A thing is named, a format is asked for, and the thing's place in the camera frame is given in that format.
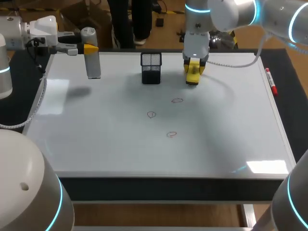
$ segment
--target whiteboard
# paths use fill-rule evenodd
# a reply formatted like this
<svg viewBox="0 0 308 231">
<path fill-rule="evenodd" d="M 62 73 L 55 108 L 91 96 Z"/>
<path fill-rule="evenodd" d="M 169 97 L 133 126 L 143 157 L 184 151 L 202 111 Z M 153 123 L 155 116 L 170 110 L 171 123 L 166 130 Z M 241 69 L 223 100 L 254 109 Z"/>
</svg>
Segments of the whiteboard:
<svg viewBox="0 0 308 231">
<path fill-rule="evenodd" d="M 213 53 L 246 64 L 252 53 Z M 141 83 L 140 53 L 51 57 L 44 101 L 24 130 L 59 177 L 284 179 L 295 161 L 261 59 L 206 65 L 185 83 L 181 53 L 163 53 L 161 84 Z"/>
</svg>

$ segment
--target black pants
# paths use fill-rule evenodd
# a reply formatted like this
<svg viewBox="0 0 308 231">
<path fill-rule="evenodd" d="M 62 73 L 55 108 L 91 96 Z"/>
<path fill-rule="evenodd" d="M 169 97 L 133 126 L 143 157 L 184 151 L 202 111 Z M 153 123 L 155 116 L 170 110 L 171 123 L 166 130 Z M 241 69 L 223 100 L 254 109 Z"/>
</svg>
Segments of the black pants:
<svg viewBox="0 0 308 231">
<path fill-rule="evenodd" d="M 121 48 L 135 48 L 128 20 L 128 0 L 108 0 L 115 37 Z M 152 1 L 132 0 L 131 13 L 136 39 L 146 39 L 152 29 Z"/>
</svg>

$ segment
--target blue light ring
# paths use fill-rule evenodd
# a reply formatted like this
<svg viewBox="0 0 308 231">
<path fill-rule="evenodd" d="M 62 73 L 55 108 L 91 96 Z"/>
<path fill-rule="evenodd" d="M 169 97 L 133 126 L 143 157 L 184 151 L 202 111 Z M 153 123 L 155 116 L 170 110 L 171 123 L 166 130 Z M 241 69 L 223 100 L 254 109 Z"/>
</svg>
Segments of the blue light ring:
<svg viewBox="0 0 308 231">
<path fill-rule="evenodd" d="M 251 21 L 251 23 L 249 24 L 249 26 L 255 21 L 256 17 L 257 17 L 257 2 L 256 0 L 253 0 L 254 2 L 254 5 L 255 5 L 255 15 L 254 15 L 254 18 L 253 20 Z"/>
<path fill-rule="evenodd" d="M 292 29 L 293 29 L 293 24 L 295 22 L 296 17 L 298 16 L 298 14 L 301 12 L 302 9 L 304 9 L 306 6 L 308 5 L 308 2 L 306 2 L 305 4 L 303 4 L 300 8 L 297 9 L 297 11 L 294 13 L 290 25 L 289 25 L 289 38 L 292 42 L 295 42 L 292 36 Z"/>
<path fill-rule="evenodd" d="M 0 73 L 6 72 L 6 71 L 8 71 L 9 69 L 10 69 L 10 67 L 5 68 L 5 69 L 3 69 L 3 70 L 0 70 Z"/>
<path fill-rule="evenodd" d="M 302 219 L 302 217 L 300 216 L 300 214 L 298 213 L 298 211 L 296 210 L 292 198 L 291 198 L 291 193 L 290 193 L 290 176 L 289 175 L 289 179 L 288 179 L 288 197 L 289 197 L 289 201 L 290 201 L 290 205 L 294 211 L 294 213 L 296 214 L 297 218 L 300 220 L 300 222 L 306 227 L 306 229 L 308 229 L 308 224 L 304 221 L 304 219 Z"/>
<path fill-rule="evenodd" d="M 186 9 L 192 11 L 192 12 L 196 12 L 196 13 L 210 13 L 211 10 L 196 10 L 193 8 L 190 8 L 187 4 L 185 4 Z"/>
<path fill-rule="evenodd" d="M 57 210 L 56 215 L 54 216 L 52 222 L 50 223 L 50 225 L 48 226 L 48 228 L 47 228 L 45 231 L 49 231 L 49 230 L 52 228 L 53 224 L 54 224 L 55 221 L 57 220 L 57 217 L 58 217 L 58 215 L 59 215 L 59 213 L 60 213 L 60 209 L 61 209 L 61 205 L 62 205 L 62 199 L 63 199 L 63 190 L 62 190 L 62 184 L 61 184 L 59 178 L 58 178 L 58 181 L 59 181 L 59 184 L 60 184 L 60 193 L 61 193 L 61 195 L 60 195 L 59 207 L 58 207 L 58 210 Z"/>
</svg>

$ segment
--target cable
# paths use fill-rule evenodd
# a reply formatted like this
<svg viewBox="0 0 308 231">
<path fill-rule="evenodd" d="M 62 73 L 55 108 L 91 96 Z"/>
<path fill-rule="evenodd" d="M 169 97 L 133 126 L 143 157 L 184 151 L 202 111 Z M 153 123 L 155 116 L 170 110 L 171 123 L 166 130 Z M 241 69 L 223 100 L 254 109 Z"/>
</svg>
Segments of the cable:
<svg viewBox="0 0 308 231">
<path fill-rule="evenodd" d="M 15 129 L 15 128 L 21 128 L 23 127 L 24 125 L 30 123 L 30 121 L 33 119 L 33 117 L 36 115 L 36 113 L 38 112 L 41 104 L 42 104 L 42 101 L 44 99 L 44 95 L 45 95 L 45 92 L 46 92 L 46 88 L 47 88 L 47 78 L 46 76 L 43 76 L 43 78 L 41 79 L 44 81 L 44 87 L 43 87 L 43 90 L 42 90 L 42 94 L 40 95 L 40 98 L 39 98 L 39 101 L 38 101 L 38 104 L 37 104 L 37 107 L 35 108 L 35 111 L 34 113 L 32 113 L 32 115 L 23 123 L 21 124 L 17 124 L 17 125 L 13 125 L 13 126 L 7 126 L 7 125 L 3 125 L 3 124 L 0 124 L 0 128 L 1 129 Z"/>
<path fill-rule="evenodd" d="M 159 1 L 162 1 L 163 4 L 165 5 L 165 8 L 166 8 L 166 11 L 164 13 L 167 13 L 168 9 L 167 9 L 167 5 L 165 4 L 165 2 L 163 0 L 159 0 Z"/>
<path fill-rule="evenodd" d="M 302 53 L 302 54 L 308 54 L 308 51 L 307 50 L 304 50 L 304 49 L 301 49 L 299 48 L 298 46 L 296 46 L 295 44 L 293 43 L 290 43 L 287 39 L 285 38 L 282 38 L 282 37 L 277 37 L 282 43 L 284 43 L 286 46 L 290 47 L 291 49 L 299 52 L 299 53 Z"/>
<path fill-rule="evenodd" d="M 34 45 L 34 57 L 33 55 L 31 54 L 30 50 L 29 50 L 29 47 L 32 47 L 32 42 L 33 41 L 33 45 Z M 37 67 L 37 69 L 42 73 L 44 74 L 46 72 L 46 70 L 44 68 L 42 68 L 42 65 L 40 65 L 38 62 L 37 62 L 37 54 L 38 54 L 38 46 L 39 46 L 39 43 L 42 43 L 44 44 L 45 41 L 41 38 L 33 38 L 33 39 L 30 39 L 27 44 L 26 44 L 26 48 L 27 48 L 27 52 L 30 56 L 30 58 L 34 61 L 35 63 L 35 66 Z"/>
<path fill-rule="evenodd" d="M 234 66 L 234 65 L 229 65 L 229 64 L 219 64 L 219 63 L 215 63 L 215 62 L 211 62 L 211 61 L 207 61 L 207 63 L 213 64 L 213 65 L 217 65 L 217 66 L 232 67 L 232 68 L 242 68 L 242 67 L 251 66 L 251 65 L 255 64 L 255 63 L 258 61 L 258 58 L 260 57 L 260 54 L 261 54 L 261 51 L 262 51 L 262 47 L 263 47 L 264 42 L 265 42 L 267 39 L 269 39 L 270 37 L 271 37 L 270 34 L 265 34 L 265 35 L 262 37 L 262 39 L 261 39 L 261 41 L 260 41 L 260 44 L 259 44 L 259 48 L 258 48 L 257 55 L 256 55 L 254 61 L 251 62 L 251 63 L 249 63 L 249 64 Z"/>
</svg>

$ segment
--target person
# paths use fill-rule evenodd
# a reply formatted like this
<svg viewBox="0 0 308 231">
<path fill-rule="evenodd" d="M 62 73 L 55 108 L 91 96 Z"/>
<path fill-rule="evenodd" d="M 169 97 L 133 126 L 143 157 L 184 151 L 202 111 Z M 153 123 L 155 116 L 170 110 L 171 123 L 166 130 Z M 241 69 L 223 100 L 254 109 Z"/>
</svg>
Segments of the person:
<svg viewBox="0 0 308 231">
<path fill-rule="evenodd" d="M 108 0 L 108 4 L 112 17 L 113 44 L 118 48 L 143 45 L 152 29 L 152 1 L 131 1 L 132 25 L 128 19 L 128 0 Z"/>
</svg>

